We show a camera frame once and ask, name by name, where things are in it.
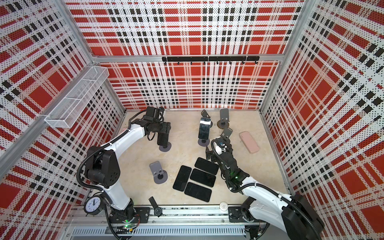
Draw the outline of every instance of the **phone screen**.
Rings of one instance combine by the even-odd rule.
[[[203,171],[209,172],[210,174],[216,175],[218,171],[218,165],[215,163],[212,163],[208,160],[205,160],[204,158],[197,158],[195,167],[198,169],[201,169]]]
[[[199,139],[208,140],[210,127],[211,127],[210,118],[200,119]]]
[[[209,202],[212,190],[200,185],[189,182],[184,192],[186,195]]]
[[[192,168],[182,165],[173,183],[173,189],[184,191]]]
[[[203,172],[198,169],[193,169],[192,174],[191,174],[191,180],[199,182],[205,186],[208,187],[213,187],[215,184],[216,177],[213,176],[210,173]]]

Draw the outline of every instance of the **pegboard wall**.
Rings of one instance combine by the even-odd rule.
[[[105,63],[109,81],[127,109],[258,109],[277,61]]]
[[[88,64],[51,1],[0,4],[0,155]]]
[[[86,193],[76,181],[80,161],[111,139],[121,116],[101,86],[71,129],[43,130],[0,183],[0,239],[58,237]]]
[[[65,0],[94,55],[283,53],[304,0]]]
[[[324,239],[384,238],[384,1],[313,8],[265,117]]]

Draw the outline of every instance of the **wire basket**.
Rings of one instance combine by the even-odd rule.
[[[106,67],[92,66],[45,121],[51,127],[71,128],[108,76]]]

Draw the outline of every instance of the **pink smartphone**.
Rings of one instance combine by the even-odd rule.
[[[253,139],[249,132],[241,132],[239,136],[245,147],[248,149],[249,153],[255,153],[260,150],[256,141]]]

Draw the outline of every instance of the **clock face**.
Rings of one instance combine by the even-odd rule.
[[[161,209],[161,207],[157,207],[153,210],[153,214],[155,216],[160,216],[161,214],[163,213],[163,210]]]
[[[85,205],[85,210],[87,212],[94,212],[97,210],[100,204],[101,204],[101,199],[99,197],[97,196],[91,197]]]

